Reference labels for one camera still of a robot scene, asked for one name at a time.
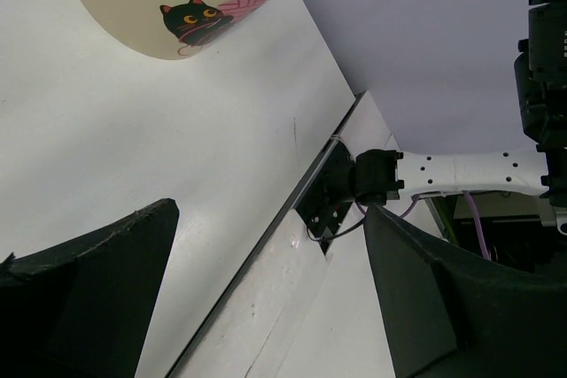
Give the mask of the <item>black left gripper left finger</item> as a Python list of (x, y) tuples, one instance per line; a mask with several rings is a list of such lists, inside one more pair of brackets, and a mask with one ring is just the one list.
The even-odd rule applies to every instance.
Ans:
[(103, 228), (1, 263), (3, 377), (132, 377), (179, 209), (160, 199)]

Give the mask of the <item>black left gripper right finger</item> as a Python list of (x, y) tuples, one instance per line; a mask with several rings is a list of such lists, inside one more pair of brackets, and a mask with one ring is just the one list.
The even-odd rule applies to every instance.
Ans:
[(481, 258), (380, 206), (364, 235), (396, 376), (565, 376), (565, 282)]

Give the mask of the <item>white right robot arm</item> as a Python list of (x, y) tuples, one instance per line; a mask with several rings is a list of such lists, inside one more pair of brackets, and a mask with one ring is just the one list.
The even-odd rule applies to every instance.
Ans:
[(553, 226), (566, 232), (566, 0), (528, 4), (514, 72), (522, 127), (535, 148), (456, 156), (367, 150), (346, 174), (346, 199), (384, 205), (402, 194), (512, 192), (548, 201)]

